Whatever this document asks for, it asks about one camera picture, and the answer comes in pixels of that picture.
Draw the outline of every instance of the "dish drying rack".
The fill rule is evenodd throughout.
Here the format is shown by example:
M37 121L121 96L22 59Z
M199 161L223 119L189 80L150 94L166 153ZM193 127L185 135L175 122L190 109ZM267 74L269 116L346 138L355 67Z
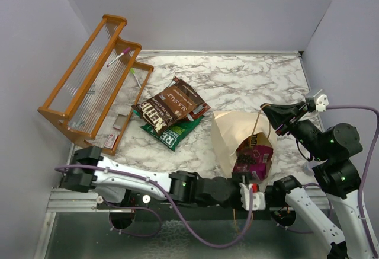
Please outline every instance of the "dish drying rack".
M115 132L113 121L118 114L117 107L125 107L112 107L119 90L122 87L126 96L124 103L137 104L154 69L136 61L142 49L140 44L119 37L126 24L123 17L105 14L50 96L38 108L38 112L71 142L84 148L104 146L104 136L116 133L118 137L113 147L102 149L109 155L115 155L132 115L131 110L129 114L121 112L127 114L127 118ZM128 48L127 53L107 66ZM129 74L132 68L134 76Z

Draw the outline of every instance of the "chip bag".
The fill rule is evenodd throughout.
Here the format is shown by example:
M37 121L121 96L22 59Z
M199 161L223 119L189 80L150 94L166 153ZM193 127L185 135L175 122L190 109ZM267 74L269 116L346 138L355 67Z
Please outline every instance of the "chip bag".
M161 135L158 135L150 124L145 124L140 128L159 139L160 142L164 143L172 151L175 151L179 142L197 127L203 117L200 116L194 121L181 121L173 124L171 127L165 129Z
M179 79L145 102L132 105L132 108L161 135L166 128L186 118L187 114L203 103L204 100L197 92Z

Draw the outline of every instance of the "small card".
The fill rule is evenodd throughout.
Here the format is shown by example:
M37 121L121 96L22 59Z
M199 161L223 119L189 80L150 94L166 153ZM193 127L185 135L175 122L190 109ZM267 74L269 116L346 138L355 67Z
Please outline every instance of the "small card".
M117 138L118 138L118 135L114 133L110 133L107 141L105 142L104 147L112 149L114 144L116 143Z

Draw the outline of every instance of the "green chip bag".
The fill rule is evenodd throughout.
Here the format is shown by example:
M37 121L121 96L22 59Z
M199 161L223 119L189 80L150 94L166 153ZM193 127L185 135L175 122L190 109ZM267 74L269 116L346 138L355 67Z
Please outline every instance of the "green chip bag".
M172 151L175 151L175 148L178 146L179 142L181 142L191 131L196 128L203 117L204 116L201 116L194 121L182 121L173 124L171 127L165 129L160 136L158 136L154 128L149 124L146 124L140 128L159 139Z

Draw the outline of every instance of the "purple snack bag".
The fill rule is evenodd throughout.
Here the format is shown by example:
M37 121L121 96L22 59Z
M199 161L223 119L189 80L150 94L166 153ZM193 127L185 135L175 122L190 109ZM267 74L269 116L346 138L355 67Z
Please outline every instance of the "purple snack bag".
M273 154L273 148L265 145L244 148L237 155L233 172L249 172L256 180L266 179Z

